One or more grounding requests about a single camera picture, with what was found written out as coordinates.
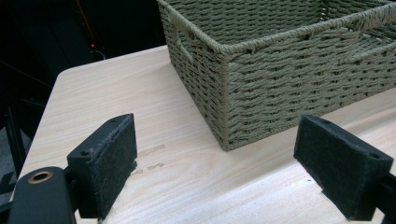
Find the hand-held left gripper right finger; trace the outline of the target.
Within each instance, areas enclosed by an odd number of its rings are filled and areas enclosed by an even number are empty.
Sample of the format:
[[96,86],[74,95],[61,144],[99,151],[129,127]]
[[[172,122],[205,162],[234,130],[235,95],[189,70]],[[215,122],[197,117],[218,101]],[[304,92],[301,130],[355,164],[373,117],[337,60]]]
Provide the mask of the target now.
[[345,218],[370,221],[380,210],[394,219],[393,158],[336,124],[301,116],[293,157]]

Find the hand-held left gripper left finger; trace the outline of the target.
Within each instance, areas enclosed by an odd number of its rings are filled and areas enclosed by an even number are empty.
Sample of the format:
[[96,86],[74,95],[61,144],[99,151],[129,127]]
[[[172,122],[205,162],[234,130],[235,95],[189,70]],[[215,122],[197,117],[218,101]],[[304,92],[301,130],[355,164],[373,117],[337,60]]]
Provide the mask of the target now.
[[134,115],[109,119],[67,155],[82,218],[105,219],[137,166]]

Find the dark metal stand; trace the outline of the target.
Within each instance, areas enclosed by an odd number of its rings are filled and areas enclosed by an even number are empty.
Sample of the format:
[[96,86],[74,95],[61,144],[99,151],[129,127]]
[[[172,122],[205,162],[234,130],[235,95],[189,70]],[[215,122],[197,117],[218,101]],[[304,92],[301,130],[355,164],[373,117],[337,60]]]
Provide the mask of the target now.
[[7,132],[7,140],[14,163],[16,176],[20,176],[21,169],[26,160],[26,150],[22,141],[21,129],[17,121],[16,114],[14,113],[13,107],[11,105],[7,107],[4,118]]

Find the green woven basket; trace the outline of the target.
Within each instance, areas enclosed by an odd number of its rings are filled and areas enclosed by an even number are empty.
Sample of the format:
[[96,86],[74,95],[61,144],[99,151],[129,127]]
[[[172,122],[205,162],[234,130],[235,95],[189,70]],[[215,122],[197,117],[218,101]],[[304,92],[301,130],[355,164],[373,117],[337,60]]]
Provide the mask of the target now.
[[396,1],[156,1],[171,64],[225,150],[396,88]]

